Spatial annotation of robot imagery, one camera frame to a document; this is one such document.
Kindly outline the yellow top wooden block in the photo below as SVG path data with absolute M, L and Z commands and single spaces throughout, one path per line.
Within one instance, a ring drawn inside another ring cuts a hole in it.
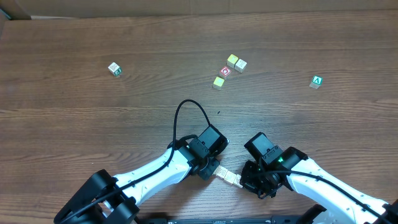
M 243 186 L 240 183 L 240 180 L 241 180 L 241 176 L 239 174 L 236 174 L 236 177 L 235 177 L 235 179 L 233 181 L 233 185 L 235 185 L 235 186 L 237 186 L 239 188 L 243 188 Z

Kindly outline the white block with green edge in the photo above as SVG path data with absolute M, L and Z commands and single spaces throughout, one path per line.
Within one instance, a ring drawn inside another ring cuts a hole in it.
M 230 171 L 226 172 L 226 175 L 224 177 L 224 181 L 226 181 L 229 184 L 234 184 L 236 180 L 236 174 L 232 173 Z

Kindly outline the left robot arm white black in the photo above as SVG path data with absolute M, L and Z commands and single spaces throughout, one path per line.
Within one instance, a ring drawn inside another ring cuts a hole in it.
M 131 223 L 140 205 L 190 175 L 208 180 L 229 141 L 213 125 L 171 142 L 156 160 L 127 173 L 95 172 L 63 206 L 54 223 Z

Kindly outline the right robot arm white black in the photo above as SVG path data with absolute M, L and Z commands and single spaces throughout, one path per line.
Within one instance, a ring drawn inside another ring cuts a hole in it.
M 244 147 L 254 158 L 241 174 L 244 189 L 265 199 L 286 187 L 315 201 L 298 223 L 397 223 L 396 202 L 389 204 L 350 187 L 294 147 L 282 150 L 262 132 Z

